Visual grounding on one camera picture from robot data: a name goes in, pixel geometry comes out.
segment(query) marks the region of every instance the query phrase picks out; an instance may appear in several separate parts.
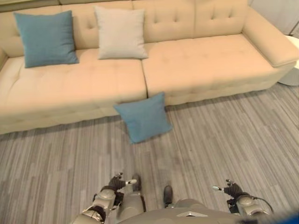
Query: white side table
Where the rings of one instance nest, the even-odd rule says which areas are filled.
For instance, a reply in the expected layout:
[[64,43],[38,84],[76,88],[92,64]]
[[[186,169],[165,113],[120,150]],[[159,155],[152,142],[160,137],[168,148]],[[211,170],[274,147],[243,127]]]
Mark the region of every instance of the white side table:
[[[299,49],[299,39],[287,35],[286,37]],[[297,61],[295,67],[278,82],[285,85],[299,85],[299,60]]]

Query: blue pillow on floor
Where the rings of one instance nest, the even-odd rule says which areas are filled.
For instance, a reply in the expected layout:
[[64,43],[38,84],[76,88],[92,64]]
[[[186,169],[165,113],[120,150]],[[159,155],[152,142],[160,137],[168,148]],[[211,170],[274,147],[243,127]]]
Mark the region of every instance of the blue pillow on floor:
[[24,46],[25,67],[78,63],[71,11],[55,15],[14,13]]
[[131,143],[141,142],[172,129],[164,107],[163,92],[149,99],[114,106],[127,124]]

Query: cable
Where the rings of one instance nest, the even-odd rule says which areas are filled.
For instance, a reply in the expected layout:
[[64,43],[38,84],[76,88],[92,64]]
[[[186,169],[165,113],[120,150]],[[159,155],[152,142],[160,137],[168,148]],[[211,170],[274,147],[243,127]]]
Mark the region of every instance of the cable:
[[252,199],[254,199],[254,200],[258,199],[258,200],[262,200],[262,201],[266,202],[267,205],[269,206],[269,208],[271,209],[271,212],[274,213],[274,210],[273,210],[272,206],[265,199],[260,198],[260,197],[255,197],[255,196],[252,196]]

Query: beige sofa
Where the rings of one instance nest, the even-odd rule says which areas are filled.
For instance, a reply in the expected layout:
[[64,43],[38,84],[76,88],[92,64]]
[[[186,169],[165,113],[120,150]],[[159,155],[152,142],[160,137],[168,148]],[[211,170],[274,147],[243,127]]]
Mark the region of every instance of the beige sofa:
[[[149,58],[98,60],[94,5],[144,8]],[[116,115],[114,104],[161,91],[167,105],[176,105],[267,89],[299,58],[246,0],[124,0],[18,12],[67,10],[80,63],[35,68],[24,68],[13,12],[0,13],[0,133]]]

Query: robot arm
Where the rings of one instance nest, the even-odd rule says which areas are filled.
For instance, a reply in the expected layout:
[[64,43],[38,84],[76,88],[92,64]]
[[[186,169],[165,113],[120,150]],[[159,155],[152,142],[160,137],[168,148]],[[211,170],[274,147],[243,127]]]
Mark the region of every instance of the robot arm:
[[[243,217],[255,217],[258,215],[268,215],[269,213],[262,209],[262,207],[255,202],[256,199],[265,201],[262,198],[251,196],[250,194],[244,192],[239,185],[231,180],[226,180],[228,187],[220,188],[213,186],[214,190],[224,191],[232,199],[227,200],[228,208],[231,213],[239,213]],[[273,213],[273,208],[271,205],[265,201]]]
[[123,199],[123,193],[118,190],[136,183],[137,180],[122,181],[122,173],[114,176],[109,184],[94,195],[93,203],[76,217],[71,224],[104,224],[114,206],[119,206]]

